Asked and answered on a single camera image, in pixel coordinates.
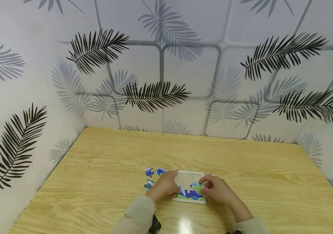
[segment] blue puzzle piece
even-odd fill
[[[149,176],[149,177],[151,178],[152,175],[155,174],[155,172],[151,171],[152,169],[153,169],[152,167],[149,167],[149,168],[144,169],[144,171],[145,171],[145,175],[146,175],[146,176]]]
[[[190,190],[190,192],[188,192],[187,190],[185,190],[185,197],[188,199],[190,197],[194,198],[194,197],[203,197],[202,195],[200,195],[199,193],[197,193],[195,190]]]
[[[158,168],[158,169],[156,170],[156,172],[157,172],[157,175],[161,175],[162,173],[165,173],[165,172],[166,172],[166,169],[165,169],[165,168]]]

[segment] wooden table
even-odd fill
[[[298,145],[91,127],[9,233],[108,233],[145,193],[147,167],[222,177],[270,234],[333,233],[333,188]],[[230,211],[212,199],[202,205],[166,197],[156,216],[161,234],[235,229]]]

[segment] black palm leaf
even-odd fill
[[[289,93],[280,98],[280,104],[273,112],[286,113],[288,121],[301,122],[307,116],[318,117],[326,123],[333,123],[333,90],[309,93],[300,98],[300,93]]]
[[[317,51],[319,47],[328,43],[325,37],[315,38],[317,34],[301,33],[298,36],[293,35],[289,39],[286,36],[278,43],[278,39],[267,39],[264,44],[256,47],[253,58],[247,56],[245,64],[245,79],[261,79],[260,69],[272,72],[279,69],[290,69],[292,66],[298,66],[301,63],[299,55],[306,59],[311,56],[320,55]]]
[[[138,91],[137,83],[129,83],[126,89],[123,89],[127,97],[126,103],[130,103],[133,107],[137,105],[141,111],[154,112],[157,108],[175,106],[181,104],[181,100],[189,98],[185,85],[176,85],[169,91],[170,82],[157,82],[156,84],[144,84],[144,87]]]
[[[88,39],[85,34],[83,36],[80,33],[76,34],[75,39],[71,41],[73,53],[69,51],[70,58],[66,58],[75,62],[80,72],[85,74],[94,72],[92,66],[100,67],[100,65],[112,63],[113,60],[118,59],[115,52],[122,54],[122,50],[129,49],[125,46],[125,41],[129,37],[125,37],[120,32],[113,36],[113,31],[113,29],[109,31],[100,29],[98,33],[95,31],[92,37],[90,32]]]
[[[21,178],[24,170],[32,163],[30,151],[36,141],[35,139],[42,135],[46,118],[46,106],[41,109],[31,108],[23,111],[23,122],[18,115],[13,115],[11,123],[5,123],[5,131],[1,136],[0,142],[0,188],[11,187],[9,182],[14,178]]]

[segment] leaf-patterned wallpaper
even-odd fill
[[[85,126],[296,143],[333,187],[332,2],[0,0],[0,233]]]

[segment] child's right hand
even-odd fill
[[[201,189],[201,192],[209,197],[212,197],[217,202],[229,206],[236,197],[236,194],[233,190],[228,186],[225,180],[213,176],[213,175],[205,175],[199,180],[199,183],[207,182],[205,187]]]

